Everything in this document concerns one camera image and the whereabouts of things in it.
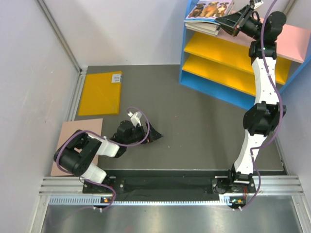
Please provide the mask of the black paperback book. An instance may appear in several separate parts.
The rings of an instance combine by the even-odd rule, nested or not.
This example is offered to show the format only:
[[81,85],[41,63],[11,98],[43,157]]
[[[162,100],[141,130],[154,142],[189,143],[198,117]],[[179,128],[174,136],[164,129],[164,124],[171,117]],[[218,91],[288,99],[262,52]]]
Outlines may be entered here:
[[208,22],[186,22],[187,26],[192,26],[192,27],[197,27],[199,29],[203,29],[203,30],[210,30],[210,31],[217,31],[220,29],[220,26],[217,24],[213,24],[213,23],[208,23]]

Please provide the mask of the dark blue hardcover book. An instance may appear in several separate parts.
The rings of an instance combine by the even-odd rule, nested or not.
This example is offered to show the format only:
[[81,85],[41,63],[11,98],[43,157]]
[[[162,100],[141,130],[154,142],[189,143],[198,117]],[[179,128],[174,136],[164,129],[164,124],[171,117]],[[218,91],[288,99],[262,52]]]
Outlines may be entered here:
[[198,28],[198,27],[194,27],[194,26],[186,26],[186,28],[189,30],[193,30],[193,31],[196,31],[199,33],[212,35],[212,36],[217,36],[220,29],[221,29],[220,27],[218,27],[217,30],[213,31],[213,30],[202,29],[202,28]]

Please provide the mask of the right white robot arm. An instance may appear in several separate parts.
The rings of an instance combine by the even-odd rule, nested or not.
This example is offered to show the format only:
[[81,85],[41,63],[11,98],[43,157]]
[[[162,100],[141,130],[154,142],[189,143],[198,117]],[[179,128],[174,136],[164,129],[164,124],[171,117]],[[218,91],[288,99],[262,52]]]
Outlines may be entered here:
[[239,11],[217,17],[221,28],[231,36],[244,33],[253,39],[248,55],[255,75],[255,103],[243,117],[245,129],[241,152],[229,172],[228,178],[219,181],[221,188],[238,192],[249,186],[252,180],[254,164],[258,152],[266,147],[268,135],[278,128],[286,114],[276,88],[276,40],[286,23],[286,16],[280,12],[268,11],[264,21],[256,11],[263,2],[251,0]]

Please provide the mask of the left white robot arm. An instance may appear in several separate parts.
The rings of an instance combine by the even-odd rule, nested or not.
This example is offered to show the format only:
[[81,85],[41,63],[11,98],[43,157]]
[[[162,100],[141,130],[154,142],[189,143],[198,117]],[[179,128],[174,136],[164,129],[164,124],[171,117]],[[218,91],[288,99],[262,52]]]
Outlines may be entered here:
[[55,152],[53,160],[73,176],[91,180],[99,192],[106,192],[110,188],[110,180],[106,178],[106,172],[92,162],[94,157],[104,155],[119,158],[130,144],[140,141],[143,141],[143,144],[152,143],[163,137],[150,123],[145,124],[148,133],[140,124],[135,126],[131,121],[124,120],[109,140],[77,130]]

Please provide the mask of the purple dog book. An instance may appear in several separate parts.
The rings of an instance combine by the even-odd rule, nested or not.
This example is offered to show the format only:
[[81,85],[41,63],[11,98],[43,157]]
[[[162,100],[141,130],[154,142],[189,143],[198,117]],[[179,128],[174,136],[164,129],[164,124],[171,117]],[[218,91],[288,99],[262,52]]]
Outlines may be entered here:
[[234,3],[234,0],[199,0],[194,4],[184,22],[217,24],[215,19],[228,15]]

